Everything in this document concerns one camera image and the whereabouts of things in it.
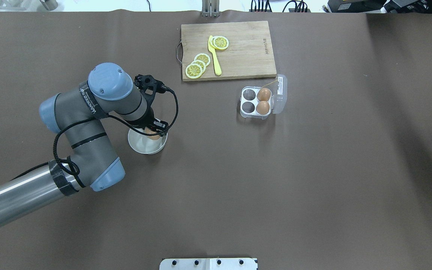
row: gray table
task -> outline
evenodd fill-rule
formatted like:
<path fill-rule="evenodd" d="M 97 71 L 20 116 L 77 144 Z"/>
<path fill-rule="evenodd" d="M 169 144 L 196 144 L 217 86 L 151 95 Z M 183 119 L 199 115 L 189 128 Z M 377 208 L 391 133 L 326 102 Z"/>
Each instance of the gray table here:
<path fill-rule="evenodd" d="M 286 108 L 244 119 L 263 80 L 182 82 L 180 25 L 268 20 Z M 146 269 L 161 258 L 269 269 L 432 269 L 432 15 L 0 13 L 0 185 L 52 159 L 39 104 L 98 63 L 151 74 L 180 116 L 157 155 L 103 120 L 126 169 L 0 228 L 0 269 Z M 169 94 L 154 103 L 170 120 Z M 60 155 L 70 154 L 63 140 Z"/>

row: egg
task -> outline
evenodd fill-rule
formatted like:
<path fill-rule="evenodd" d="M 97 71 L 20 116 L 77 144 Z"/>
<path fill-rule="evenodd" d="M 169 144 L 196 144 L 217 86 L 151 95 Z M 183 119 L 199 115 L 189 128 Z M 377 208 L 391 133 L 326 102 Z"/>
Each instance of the egg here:
<path fill-rule="evenodd" d="M 269 106 L 269 102 L 267 102 L 267 101 L 260 101 L 258 103 L 258 105 L 256 106 L 256 111 L 259 114 L 265 115 L 265 114 L 269 113 L 269 107 L 270 107 Z"/>
<path fill-rule="evenodd" d="M 150 130 L 149 128 L 144 128 L 144 133 L 146 133 L 146 134 L 154 134 L 154 133 L 156 133 L 156 132 L 154 132 L 154 131 L 152 131 L 152 130 Z M 157 140 L 157 139 L 159 139 L 159 135 L 154 135 L 154 136 L 148 136 L 148 138 L 150 138 L 151 140 Z"/>
<path fill-rule="evenodd" d="M 271 90 L 267 88 L 261 88 L 257 95 L 259 101 L 268 101 L 270 97 L 271 97 Z"/>

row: egg carton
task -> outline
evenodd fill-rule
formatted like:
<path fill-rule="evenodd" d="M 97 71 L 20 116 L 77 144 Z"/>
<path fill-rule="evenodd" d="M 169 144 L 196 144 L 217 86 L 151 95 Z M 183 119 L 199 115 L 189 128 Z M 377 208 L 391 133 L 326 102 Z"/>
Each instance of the egg carton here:
<path fill-rule="evenodd" d="M 269 97 L 269 111 L 266 114 L 260 114 L 257 112 L 256 108 L 261 102 L 258 100 L 258 93 L 261 87 L 244 87 L 241 90 L 240 97 L 240 114 L 242 117 L 247 118 L 259 118 L 266 119 L 271 113 L 278 114 L 281 113 L 286 105 L 288 99 L 288 79 L 285 75 L 278 74 L 278 89 L 271 91 L 271 96 Z"/>

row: blue joint cap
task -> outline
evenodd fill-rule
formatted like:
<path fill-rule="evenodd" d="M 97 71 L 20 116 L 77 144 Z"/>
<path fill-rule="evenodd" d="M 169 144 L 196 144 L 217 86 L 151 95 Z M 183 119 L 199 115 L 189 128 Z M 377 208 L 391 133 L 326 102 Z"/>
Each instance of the blue joint cap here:
<path fill-rule="evenodd" d="M 105 188 L 113 186 L 125 177 L 125 169 L 121 164 L 120 157 L 116 158 L 115 161 L 103 172 L 101 175 L 91 184 L 91 188 L 94 191 L 101 191 Z"/>
<path fill-rule="evenodd" d="M 132 91 L 131 77 L 115 63 L 97 65 L 88 76 L 88 86 L 93 95 L 105 101 L 117 101 Z"/>
<path fill-rule="evenodd" d="M 56 122 L 55 115 L 55 106 L 56 106 L 56 98 L 59 94 L 46 99 L 39 106 L 39 116 L 41 117 L 41 121 L 48 127 L 49 130 L 54 133 L 60 132 L 60 127 L 58 127 L 58 123 Z"/>

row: metallic cylinder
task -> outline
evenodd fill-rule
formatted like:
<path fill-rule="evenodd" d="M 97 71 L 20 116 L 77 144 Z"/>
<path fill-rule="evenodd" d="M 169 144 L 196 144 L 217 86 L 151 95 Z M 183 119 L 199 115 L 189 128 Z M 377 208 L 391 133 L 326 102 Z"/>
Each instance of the metallic cylinder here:
<path fill-rule="evenodd" d="M 56 0 L 39 0 L 43 7 L 49 11 L 53 11 L 58 7 Z"/>
<path fill-rule="evenodd" d="M 73 176 L 65 176 L 73 186 L 78 186 Z M 0 227 L 63 197 L 48 166 L 3 184 L 0 186 Z"/>

